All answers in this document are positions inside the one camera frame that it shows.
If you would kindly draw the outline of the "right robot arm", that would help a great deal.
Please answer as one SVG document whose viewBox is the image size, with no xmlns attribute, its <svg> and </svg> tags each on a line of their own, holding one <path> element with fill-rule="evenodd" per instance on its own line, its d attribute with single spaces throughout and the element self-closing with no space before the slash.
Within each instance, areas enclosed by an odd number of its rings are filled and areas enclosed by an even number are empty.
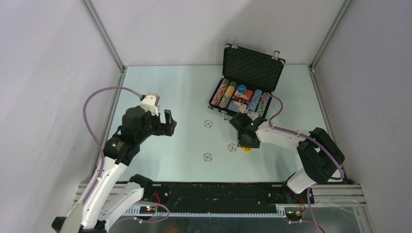
<svg viewBox="0 0 412 233">
<path fill-rule="evenodd" d="M 238 144 L 231 144 L 231 149 L 258 149 L 262 143 L 269 143 L 298 153 L 303 167 L 281 187 L 283 198 L 289 203 L 297 202 L 313 185 L 333 179 L 336 171 L 339 180 L 344 177 L 344 155 L 322 128 L 308 132 L 282 128 L 251 112 L 237 113 L 229 123 L 238 133 Z"/>
</svg>

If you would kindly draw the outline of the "white poker chip front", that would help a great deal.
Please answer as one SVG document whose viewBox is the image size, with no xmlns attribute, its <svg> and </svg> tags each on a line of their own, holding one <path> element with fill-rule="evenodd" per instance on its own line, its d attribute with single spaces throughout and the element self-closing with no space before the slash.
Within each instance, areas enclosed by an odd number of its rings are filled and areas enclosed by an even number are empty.
<svg viewBox="0 0 412 233">
<path fill-rule="evenodd" d="M 212 158 L 213 158 L 213 156 L 212 156 L 210 153 L 205 153 L 205 154 L 203 155 L 203 160 L 204 160 L 205 162 L 210 162 L 210 161 L 212 160 Z"/>
</svg>

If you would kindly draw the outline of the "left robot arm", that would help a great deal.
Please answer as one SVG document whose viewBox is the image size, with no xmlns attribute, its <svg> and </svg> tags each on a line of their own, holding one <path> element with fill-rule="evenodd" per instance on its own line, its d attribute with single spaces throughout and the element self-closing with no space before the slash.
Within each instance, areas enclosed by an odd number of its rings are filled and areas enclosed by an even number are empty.
<svg viewBox="0 0 412 233">
<path fill-rule="evenodd" d="M 111 201 L 107 198 L 141 144 L 150 136 L 172 136 L 176 121 L 170 110 L 164 111 L 166 121 L 160 121 L 154 93 L 140 96 L 140 104 L 126 110 L 122 123 L 103 147 L 103 157 L 85 192 L 67 216 L 58 216 L 51 227 L 57 233 L 106 233 L 117 219 L 134 203 L 158 204 L 153 181 L 142 175 L 132 176 L 125 188 Z"/>
</svg>

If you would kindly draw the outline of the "red card deck in case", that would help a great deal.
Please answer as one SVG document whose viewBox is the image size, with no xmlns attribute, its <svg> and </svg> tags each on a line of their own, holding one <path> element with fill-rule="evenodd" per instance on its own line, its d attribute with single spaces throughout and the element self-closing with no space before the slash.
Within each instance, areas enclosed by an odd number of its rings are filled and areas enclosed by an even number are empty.
<svg viewBox="0 0 412 233">
<path fill-rule="evenodd" d="M 241 102 L 241 103 L 248 103 L 251 101 L 253 97 L 254 91 L 247 89 L 245 93 L 241 93 L 240 91 L 236 90 L 232 96 L 232 100 Z"/>
</svg>

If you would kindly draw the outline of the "yellow big blind button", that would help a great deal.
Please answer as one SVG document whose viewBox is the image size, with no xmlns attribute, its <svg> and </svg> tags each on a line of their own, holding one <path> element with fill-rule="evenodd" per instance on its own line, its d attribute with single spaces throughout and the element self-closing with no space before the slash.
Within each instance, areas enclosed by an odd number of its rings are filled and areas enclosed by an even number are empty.
<svg viewBox="0 0 412 233">
<path fill-rule="evenodd" d="M 251 151 L 252 151 L 252 148 L 242 147 L 242 150 L 243 150 L 244 152 L 251 152 Z"/>
</svg>

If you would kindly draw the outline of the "black poker set case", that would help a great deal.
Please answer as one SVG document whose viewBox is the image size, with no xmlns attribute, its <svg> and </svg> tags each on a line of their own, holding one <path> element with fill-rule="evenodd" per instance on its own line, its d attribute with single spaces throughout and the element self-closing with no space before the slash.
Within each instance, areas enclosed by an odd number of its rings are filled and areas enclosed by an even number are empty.
<svg viewBox="0 0 412 233">
<path fill-rule="evenodd" d="M 234 116 L 236 112 L 228 110 L 227 107 L 221 108 L 219 105 L 211 104 L 212 98 L 222 80 L 228 79 L 229 83 L 235 81 L 237 87 L 239 85 L 245 85 L 247 89 L 254 92 L 259 89 L 263 93 L 267 92 L 271 94 L 277 87 L 285 64 L 286 60 L 279 57 L 278 51 L 274 51 L 272 55 L 265 54 L 241 47 L 237 40 L 232 44 L 226 44 L 223 50 L 222 77 L 208 101 L 208 108 L 229 116 Z M 266 115 L 269 104 L 270 100 L 263 116 Z"/>
</svg>

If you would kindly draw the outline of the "blue dealer button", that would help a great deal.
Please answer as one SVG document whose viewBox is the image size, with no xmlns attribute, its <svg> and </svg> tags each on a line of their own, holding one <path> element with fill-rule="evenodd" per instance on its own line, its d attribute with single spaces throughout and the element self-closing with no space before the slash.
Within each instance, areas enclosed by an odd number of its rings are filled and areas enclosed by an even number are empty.
<svg viewBox="0 0 412 233">
<path fill-rule="evenodd" d="M 238 87 L 237 87 L 237 92 L 239 92 L 239 93 L 245 93 L 247 91 L 247 87 L 245 86 L 245 85 L 239 85 Z"/>
</svg>

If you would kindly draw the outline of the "light blue chip stack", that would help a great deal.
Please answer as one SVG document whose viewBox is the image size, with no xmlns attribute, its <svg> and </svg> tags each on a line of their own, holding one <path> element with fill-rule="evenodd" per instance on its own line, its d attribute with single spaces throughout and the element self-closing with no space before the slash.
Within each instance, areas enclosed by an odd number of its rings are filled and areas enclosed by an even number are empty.
<svg viewBox="0 0 412 233">
<path fill-rule="evenodd" d="M 249 112 L 255 112 L 255 111 L 256 111 L 256 108 L 257 108 L 258 103 L 259 103 L 259 99 L 260 99 L 260 97 L 262 96 L 262 94 L 263 94 L 263 92 L 262 92 L 261 90 L 259 90 L 259 89 L 257 89 L 257 90 L 254 92 L 254 94 L 253 94 L 253 96 L 252 96 L 252 98 L 251 98 L 251 101 L 249 102 L 249 104 L 248 104 L 248 106 L 247 106 L 247 110 L 248 110 Z"/>
</svg>

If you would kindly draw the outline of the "white poker chip near deck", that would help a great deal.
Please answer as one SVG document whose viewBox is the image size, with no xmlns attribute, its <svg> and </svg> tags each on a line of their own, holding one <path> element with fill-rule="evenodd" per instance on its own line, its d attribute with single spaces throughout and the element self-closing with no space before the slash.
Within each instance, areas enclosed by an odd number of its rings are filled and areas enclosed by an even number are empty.
<svg viewBox="0 0 412 233">
<path fill-rule="evenodd" d="M 206 121 L 204 122 L 204 126 L 205 126 L 206 128 L 211 128 L 211 127 L 213 126 L 213 123 L 212 123 L 211 120 L 206 120 Z"/>
</svg>

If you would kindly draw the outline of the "white poker chip by die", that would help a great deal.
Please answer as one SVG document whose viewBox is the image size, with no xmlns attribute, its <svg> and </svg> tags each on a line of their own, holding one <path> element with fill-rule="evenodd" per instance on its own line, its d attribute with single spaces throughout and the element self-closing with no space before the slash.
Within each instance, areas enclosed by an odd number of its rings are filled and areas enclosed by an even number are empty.
<svg viewBox="0 0 412 233">
<path fill-rule="evenodd" d="M 235 152 L 235 151 L 237 150 L 237 145 L 236 145 L 236 144 L 233 144 L 233 143 L 229 144 L 229 145 L 228 145 L 228 150 L 229 150 L 230 152 Z"/>
</svg>

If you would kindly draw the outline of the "grey poker chip stack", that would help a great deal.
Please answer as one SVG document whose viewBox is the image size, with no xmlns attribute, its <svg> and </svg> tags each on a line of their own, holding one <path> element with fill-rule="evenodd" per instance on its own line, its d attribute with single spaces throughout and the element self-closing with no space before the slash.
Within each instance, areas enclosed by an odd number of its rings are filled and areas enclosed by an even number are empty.
<svg viewBox="0 0 412 233">
<path fill-rule="evenodd" d="M 233 93 L 235 92 L 236 87 L 237 83 L 235 81 L 231 81 L 219 103 L 219 107 L 226 108 L 229 105 L 229 102 L 231 100 Z"/>
</svg>

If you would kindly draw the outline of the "red poker chip stack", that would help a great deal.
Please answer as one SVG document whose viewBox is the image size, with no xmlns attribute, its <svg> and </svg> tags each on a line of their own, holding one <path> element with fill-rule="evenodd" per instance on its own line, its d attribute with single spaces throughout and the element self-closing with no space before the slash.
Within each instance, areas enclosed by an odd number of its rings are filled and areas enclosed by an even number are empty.
<svg viewBox="0 0 412 233">
<path fill-rule="evenodd" d="M 226 92 L 226 89 L 229 86 L 229 80 L 228 79 L 223 79 L 221 84 L 219 85 L 216 93 L 214 94 L 211 104 L 212 105 L 218 105 L 223 98 L 224 93 Z"/>
</svg>

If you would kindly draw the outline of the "blue playing card deck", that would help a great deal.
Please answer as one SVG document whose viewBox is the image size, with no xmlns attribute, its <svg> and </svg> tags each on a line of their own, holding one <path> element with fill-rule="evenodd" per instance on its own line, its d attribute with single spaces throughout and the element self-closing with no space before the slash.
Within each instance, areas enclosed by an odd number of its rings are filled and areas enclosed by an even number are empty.
<svg viewBox="0 0 412 233">
<path fill-rule="evenodd" d="M 236 100 L 231 100 L 227 108 L 228 110 L 231 110 L 236 113 L 244 113 L 244 111 L 247 110 L 248 103 L 249 102 L 247 101 L 243 103 Z"/>
</svg>

